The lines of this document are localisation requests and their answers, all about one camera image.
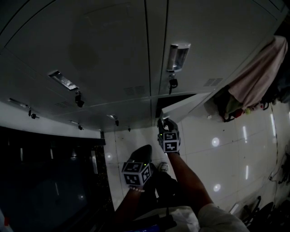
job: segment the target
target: pink towel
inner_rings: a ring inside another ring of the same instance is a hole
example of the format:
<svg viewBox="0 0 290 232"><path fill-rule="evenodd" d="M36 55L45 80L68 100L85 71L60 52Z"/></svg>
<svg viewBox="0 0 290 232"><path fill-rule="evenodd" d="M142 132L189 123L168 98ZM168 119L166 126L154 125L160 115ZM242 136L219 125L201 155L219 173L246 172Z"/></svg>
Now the pink towel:
<svg viewBox="0 0 290 232"><path fill-rule="evenodd" d="M286 38L274 36L273 41L263 48L229 85L229 93L243 103L243 109L261 101L274 81L287 50Z"/></svg>

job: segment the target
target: person's hand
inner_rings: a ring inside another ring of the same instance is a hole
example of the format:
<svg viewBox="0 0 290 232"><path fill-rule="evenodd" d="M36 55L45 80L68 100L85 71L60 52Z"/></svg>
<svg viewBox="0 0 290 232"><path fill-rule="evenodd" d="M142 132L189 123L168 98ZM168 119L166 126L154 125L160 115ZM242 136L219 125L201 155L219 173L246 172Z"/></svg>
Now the person's hand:
<svg viewBox="0 0 290 232"><path fill-rule="evenodd" d="M158 142L161 146L162 150L165 153L176 152L179 154L179 145L181 142L179 136L178 126L175 122L170 120L169 118L164 120L162 123L161 119L158 120Z"/></svg>

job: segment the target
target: locker lock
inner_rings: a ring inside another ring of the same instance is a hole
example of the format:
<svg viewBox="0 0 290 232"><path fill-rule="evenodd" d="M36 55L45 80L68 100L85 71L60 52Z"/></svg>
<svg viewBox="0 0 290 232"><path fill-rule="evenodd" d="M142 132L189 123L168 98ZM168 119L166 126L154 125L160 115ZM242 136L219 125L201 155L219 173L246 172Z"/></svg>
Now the locker lock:
<svg viewBox="0 0 290 232"><path fill-rule="evenodd" d="M31 117L32 119L39 118L36 116L36 114L31 114L31 109L29 108L28 116Z"/></svg>
<svg viewBox="0 0 290 232"><path fill-rule="evenodd" d="M177 79L175 79L175 74L171 74L169 77L171 78L169 80L169 84L170 84L169 94L171 94L172 89L175 89L178 86L178 81L177 81Z"/></svg>

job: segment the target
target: wristband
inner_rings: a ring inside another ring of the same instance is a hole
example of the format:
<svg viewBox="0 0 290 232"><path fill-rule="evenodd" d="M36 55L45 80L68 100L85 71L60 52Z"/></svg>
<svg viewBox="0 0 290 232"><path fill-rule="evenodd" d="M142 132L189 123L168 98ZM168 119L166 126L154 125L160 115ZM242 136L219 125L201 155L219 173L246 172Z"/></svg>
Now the wristband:
<svg viewBox="0 0 290 232"><path fill-rule="evenodd" d="M134 186L129 186L129 189L132 189L132 190L135 190L135 191L137 191L137 192L141 192L141 193L145 192L144 189L136 188L136 187L134 187Z"/></svg>

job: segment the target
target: ventilation slot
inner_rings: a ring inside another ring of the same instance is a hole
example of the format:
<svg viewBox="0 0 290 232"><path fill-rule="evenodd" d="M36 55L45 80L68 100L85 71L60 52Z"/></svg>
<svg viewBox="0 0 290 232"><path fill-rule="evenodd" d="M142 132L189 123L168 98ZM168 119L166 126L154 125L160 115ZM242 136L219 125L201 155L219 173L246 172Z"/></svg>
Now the ventilation slot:
<svg viewBox="0 0 290 232"><path fill-rule="evenodd" d="M208 79L208 81L204 84L203 87L208 87L208 86L211 86L212 83L214 83L215 79Z"/></svg>
<svg viewBox="0 0 290 232"><path fill-rule="evenodd" d="M58 106L60 108L63 108L63 109L72 106L72 104L71 103L68 103L67 101L62 101L62 102L59 102L59 103L55 103L54 105L55 106Z"/></svg>
<svg viewBox="0 0 290 232"><path fill-rule="evenodd" d="M136 92L136 94L145 94L145 88L144 88L144 86L137 86L137 87L135 87L135 92Z"/></svg>
<svg viewBox="0 0 290 232"><path fill-rule="evenodd" d="M212 84L212 86L217 86L220 82L222 81L222 78L217 78L214 83Z"/></svg>
<svg viewBox="0 0 290 232"><path fill-rule="evenodd" d="M133 88L124 88L125 94L128 96L134 95L134 89Z"/></svg>
<svg viewBox="0 0 290 232"><path fill-rule="evenodd" d="M210 86L217 86L220 82L222 81L222 78L211 78L211 79L208 79L208 81L204 84L203 87L210 87Z"/></svg>

